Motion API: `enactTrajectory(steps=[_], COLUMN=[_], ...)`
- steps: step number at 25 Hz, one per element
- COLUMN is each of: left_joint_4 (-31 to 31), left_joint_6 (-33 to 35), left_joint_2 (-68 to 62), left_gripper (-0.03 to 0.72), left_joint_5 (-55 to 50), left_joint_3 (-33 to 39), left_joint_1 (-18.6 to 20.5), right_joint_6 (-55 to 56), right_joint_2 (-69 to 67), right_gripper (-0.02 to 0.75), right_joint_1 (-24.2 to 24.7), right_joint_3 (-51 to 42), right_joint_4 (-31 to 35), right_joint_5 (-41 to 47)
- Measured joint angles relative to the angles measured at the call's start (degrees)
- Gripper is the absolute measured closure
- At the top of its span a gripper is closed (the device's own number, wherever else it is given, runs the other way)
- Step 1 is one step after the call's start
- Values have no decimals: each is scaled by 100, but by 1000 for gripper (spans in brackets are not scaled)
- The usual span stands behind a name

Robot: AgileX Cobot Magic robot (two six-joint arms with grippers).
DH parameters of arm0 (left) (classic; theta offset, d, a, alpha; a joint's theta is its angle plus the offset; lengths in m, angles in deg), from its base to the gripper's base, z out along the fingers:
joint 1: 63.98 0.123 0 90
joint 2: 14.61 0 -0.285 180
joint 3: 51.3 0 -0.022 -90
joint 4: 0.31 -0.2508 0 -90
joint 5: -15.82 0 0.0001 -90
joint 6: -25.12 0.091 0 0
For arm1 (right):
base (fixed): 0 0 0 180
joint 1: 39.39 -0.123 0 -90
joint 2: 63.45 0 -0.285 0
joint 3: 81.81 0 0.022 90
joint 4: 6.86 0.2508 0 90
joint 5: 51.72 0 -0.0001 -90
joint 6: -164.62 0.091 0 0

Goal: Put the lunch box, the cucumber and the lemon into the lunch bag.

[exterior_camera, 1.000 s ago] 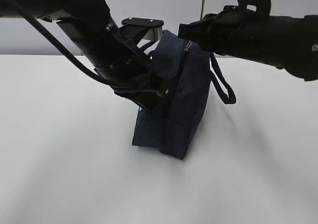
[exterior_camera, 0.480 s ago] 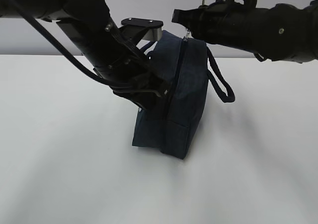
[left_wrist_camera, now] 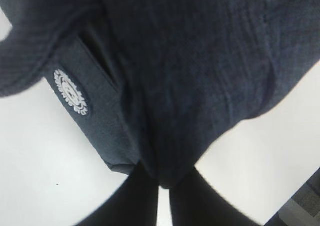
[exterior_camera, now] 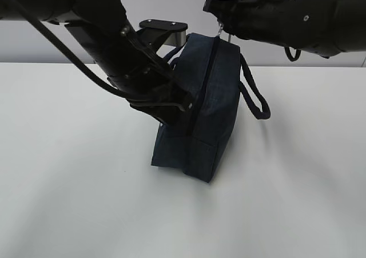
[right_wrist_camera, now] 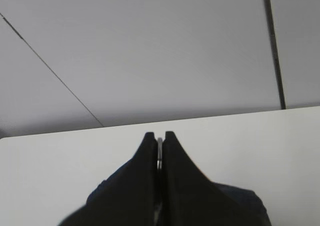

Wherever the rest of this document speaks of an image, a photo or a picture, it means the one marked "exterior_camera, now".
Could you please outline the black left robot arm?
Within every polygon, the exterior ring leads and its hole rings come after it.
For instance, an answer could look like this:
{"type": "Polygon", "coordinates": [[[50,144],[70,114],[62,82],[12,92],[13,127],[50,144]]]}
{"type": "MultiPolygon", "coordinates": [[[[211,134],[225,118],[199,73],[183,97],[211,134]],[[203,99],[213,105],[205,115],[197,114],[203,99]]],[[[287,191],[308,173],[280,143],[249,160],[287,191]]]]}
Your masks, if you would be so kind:
{"type": "Polygon", "coordinates": [[[184,46],[185,23],[146,19],[136,30],[121,0],[1,0],[1,20],[27,21],[95,84],[164,124],[175,124],[193,106],[170,57],[157,53],[163,45],[184,46]],[[94,74],[48,23],[64,25],[107,79],[94,74]]]}

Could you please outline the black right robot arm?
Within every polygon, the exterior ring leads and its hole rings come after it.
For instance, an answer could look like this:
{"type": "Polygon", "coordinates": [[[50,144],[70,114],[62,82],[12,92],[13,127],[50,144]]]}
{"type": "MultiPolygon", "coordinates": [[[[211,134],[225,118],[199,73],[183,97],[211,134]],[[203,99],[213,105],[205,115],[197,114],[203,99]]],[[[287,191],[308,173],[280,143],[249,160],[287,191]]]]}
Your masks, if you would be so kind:
{"type": "Polygon", "coordinates": [[[330,58],[365,51],[365,0],[206,0],[226,33],[330,58]]]}

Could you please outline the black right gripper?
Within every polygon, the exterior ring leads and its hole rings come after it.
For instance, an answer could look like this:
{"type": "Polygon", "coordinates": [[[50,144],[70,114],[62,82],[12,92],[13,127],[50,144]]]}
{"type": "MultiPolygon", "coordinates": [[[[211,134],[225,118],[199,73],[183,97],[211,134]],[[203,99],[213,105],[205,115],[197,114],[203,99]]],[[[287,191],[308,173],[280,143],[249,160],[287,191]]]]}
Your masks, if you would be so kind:
{"type": "Polygon", "coordinates": [[[229,35],[245,38],[245,0],[205,0],[203,11],[211,13],[229,35]]]}

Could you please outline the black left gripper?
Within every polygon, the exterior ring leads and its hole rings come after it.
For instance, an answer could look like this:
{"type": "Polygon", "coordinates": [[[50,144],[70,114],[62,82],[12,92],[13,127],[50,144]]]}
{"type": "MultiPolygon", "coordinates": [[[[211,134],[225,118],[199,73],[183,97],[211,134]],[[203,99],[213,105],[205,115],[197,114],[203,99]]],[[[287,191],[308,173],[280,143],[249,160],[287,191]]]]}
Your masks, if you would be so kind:
{"type": "Polygon", "coordinates": [[[183,88],[171,66],[124,66],[107,68],[108,81],[128,95],[133,109],[174,125],[192,108],[192,95],[183,88]]]}

